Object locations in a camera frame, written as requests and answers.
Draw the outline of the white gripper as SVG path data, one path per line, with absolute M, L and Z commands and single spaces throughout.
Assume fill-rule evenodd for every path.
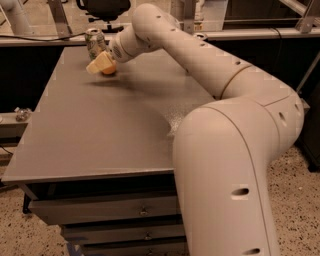
M 117 33 L 109 41 L 109 51 L 113 58 L 120 63 L 128 62 L 138 55 L 144 53 L 147 49 L 147 43 L 141 40 L 130 25 L 121 32 Z M 108 52 L 101 52 L 90 64 L 86 67 L 89 74 L 102 72 L 108 67 L 114 59 Z

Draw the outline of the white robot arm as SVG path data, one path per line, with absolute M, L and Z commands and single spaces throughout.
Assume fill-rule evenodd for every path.
M 265 71 L 180 29 L 159 7 L 139 5 L 109 43 L 107 62 L 165 50 L 213 97 L 180 123 L 176 189 L 190 256 L 280 256 L 266 170 L 297 140 L 303 103 Z

